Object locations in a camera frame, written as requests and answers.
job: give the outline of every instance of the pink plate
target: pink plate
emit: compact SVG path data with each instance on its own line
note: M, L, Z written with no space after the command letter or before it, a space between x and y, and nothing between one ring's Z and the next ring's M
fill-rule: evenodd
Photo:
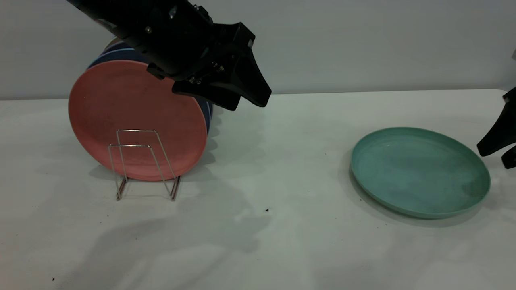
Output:
M206 123L199 104L171 92L174 81L158 80L145 63L114 60L80 76L70 93L68 114L75 136L99 163L111 168L108 146L117 144L118 129L158 131L176 176L190 170L206 146ZM154 133L121 132L121 144L150 145L165 179L173 178ZM123 175L118 148L111 153L115 171ZM147 148L122 148L127 176L160 181Z

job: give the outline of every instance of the white table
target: white table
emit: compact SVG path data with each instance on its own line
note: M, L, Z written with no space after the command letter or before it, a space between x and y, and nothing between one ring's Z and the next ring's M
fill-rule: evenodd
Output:
M176 202L111 172L67 100L0 102L1 289L514 289L516 170L484 158L485 202L445 220L386 210L350 181L350 151L391 126L475 144L499 90L274 95L218 109Z

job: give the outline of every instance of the teal plate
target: teal plate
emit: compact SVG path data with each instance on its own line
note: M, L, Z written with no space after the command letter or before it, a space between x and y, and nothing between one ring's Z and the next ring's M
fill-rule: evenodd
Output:
M417 128L389 128L365 136L353 149L351 169L378 202L420 218L468 211L491 186L489 171L468 147Z

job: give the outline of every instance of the wire plate stand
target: wire plate stand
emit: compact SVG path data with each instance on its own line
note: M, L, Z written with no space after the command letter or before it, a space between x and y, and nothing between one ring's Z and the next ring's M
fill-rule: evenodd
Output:
M165 177L163 176L163 171L161 167L159 166L158 160L156 159L156 154L154 154L154 149L150 145L142 145L142 144L121 144L120 143L120 132L131 132L131 133L155 133L156 137L158 138L159 145L161 146L161 149L163 151L163 154L165 156L165 159L167 160L168 168L170 169L170 172L172 173L172 176L174 177L174 183L172 185L172 189L169 189L169 186L167 182L165 181ZM154 158L154 162L156 162L156 166L158 167L159 174L161 175L163 184L165 185L165 188L167 190L167 195L170 196L171 201L175 201L176 196L178 195L178 188L179 188L179 182L181 181L181 176L175 176L174 171L172 170L172 165L170 165L170 160L168 158L167 152L165 152L165 147L163 147L163 143L161 141L161 138L159 137L159 134L156 130L136 130L136 129L123 129L123 130L117 130L117 144L110 144L107 147L107 150L109 152L109 159L111 160L111 169L113 171L113 176L115 178L115 185L117 187L117 201L122 199L122 194L124 191L124 188L126 184L129 182L130 178L127 177L127 172L125 171L125 163L124 163L124 157L122 155L122 147L125 148L149 148L151 151L152 157ZM120 183L120 186L118 185L118 178L117 173L115 172L115 163L113 162L113 155L111 154L111 150L113 147L118 147L120 151L120 159L122 161L122 168L124 170L124 176L122 179L122 182Z

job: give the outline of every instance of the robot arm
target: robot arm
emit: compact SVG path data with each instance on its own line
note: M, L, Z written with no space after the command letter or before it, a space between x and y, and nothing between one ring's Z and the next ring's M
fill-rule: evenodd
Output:
M488 156L505 146L516 143L516 88L504 95L505 106L487 135L478 143L481 156ZM516 167L516 147L502 156L505 168Z
M254 34L242 23L216 24L188 0L67 0L152 63L172 92L200 96L235 110L240 96L267 105L271 90L252 53Z

